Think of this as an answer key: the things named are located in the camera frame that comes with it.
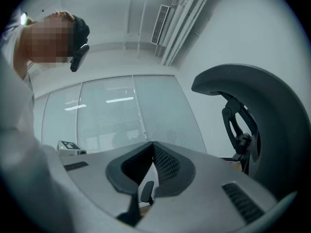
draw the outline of chair backrest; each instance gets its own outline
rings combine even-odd
[[[250,175],[277,198],[296,188],[310,166],[311,130],[304,106],[284,81],[258,67],[225,64],[199,74],[191,89],[211,96],[228,93],[245,104],[261,138]]]

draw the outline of glass wall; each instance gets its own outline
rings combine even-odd
[[[174,76],[126,76],[80,83],[35,100],[35,136],[56,148],[75,142],[88,153],[160,141],[206,152],[189,104]],[[138,188],[154,181],[151,166]]]

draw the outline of white wall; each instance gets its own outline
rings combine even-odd
[[[160,66],[153,52],[141,50],[140,58],[136,57],[137,50],[110,50],[89,53],[80,69],[73,73],[69,65],[49,68],[32,79],[35,98],[48,92],[71,84],[100,78],[126,76],[133,74],[172,74],[175,67]]]
[[[261,67],[280,77],[299,96],[311,117],[311,51],[283,0],[220,0],[178,75],[207,152],[231,157],[221,111],[226,103],[191,91],[202,71],[225,63]]]

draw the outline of black mesh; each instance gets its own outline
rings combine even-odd
[[[158,174],[159,185],[161,185],[178,174],[180,163],[158,146],[154,146],[154,152],[154,164]]]
[[[223,189],[246,223],[251,223],[263,215],[263,211],[236,183],[224,184]]]

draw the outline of air vent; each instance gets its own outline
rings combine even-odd
[[[152,34],[151,43],[157,45],[161,36],[163,25],[166,19],[166,16],[169,12],[170,7],[166,5],[161,5],[159,13],[157,14],[157,19],[155,22],[154,32]]]
[[[223,189],[247,224],[263,215],[263,211],[236,183],[224,184]]]
[[[65,165],[64,168],[66,171],[71,171],[71,170],[75,170],[78,168],[82,168],[84,166],[88,166],[88,163],[86,163],[85,161],[82,161],[82,162],[77,162],[77,163]]]

